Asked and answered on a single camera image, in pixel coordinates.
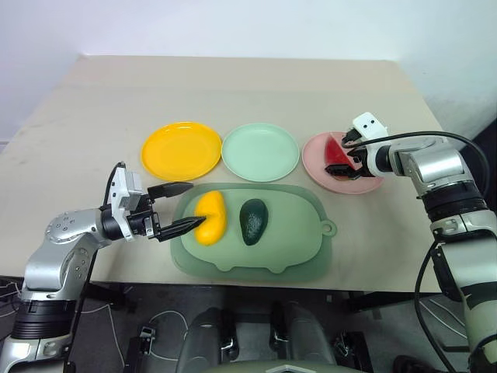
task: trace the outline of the cutting board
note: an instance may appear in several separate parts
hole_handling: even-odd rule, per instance
[[[173,262],[180,270],[199,277],[244,281],[310,281],[326,273],[336,227],[311,191],[279,184],[202,184],[183,195],[175,219],[191,216],[199,198],[211,190],[223,194],[227,231],[212,246],[200,245],[192,232],[172,240]],[[247,246],[239,211],[252,198],[266,204],[269,222],[259,242]]]

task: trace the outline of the plate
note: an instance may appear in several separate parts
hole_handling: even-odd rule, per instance
[[[297,142],[283,128],[254,123],[234,129],[224,139],[222,157],[235,175],[263,183],[291,173],[300,152]]]
[[[336,193],[363,194],[377,189],[382,177],[361,177],[357,180],[337,180],[325,171],[325,146],[329,132],[311,138],[302,150],[302,162],[309,176],[323,188]]]
[[[155,177],[187,181],[205,175],[221,157],[221,139],[195,122],[169,124],[150,135],[141,148],[141,163]]]

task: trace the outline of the yellow fruit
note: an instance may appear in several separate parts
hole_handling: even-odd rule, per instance
[[[195,216],[205,216],[206,220],[193,231],[201,245],[212,245],[219,241],[226,231],[228,219],[223,195],[218,190],[205,193],[195,206]]]

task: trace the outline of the pink plate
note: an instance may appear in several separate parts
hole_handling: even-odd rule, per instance
[[[325,146],[329,132],[311,138],[302,150],[302,161],[309,176],[323,188],[344,194],[362,194],[377,189],[382,177],[360,177],[357,180],[337,180],[325,171]]]

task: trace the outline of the white wall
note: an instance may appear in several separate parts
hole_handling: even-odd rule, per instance
[[[78,54],[396,60],[471,137],[497,116],[496,22],[496,0],[0,0],[0,140]]]

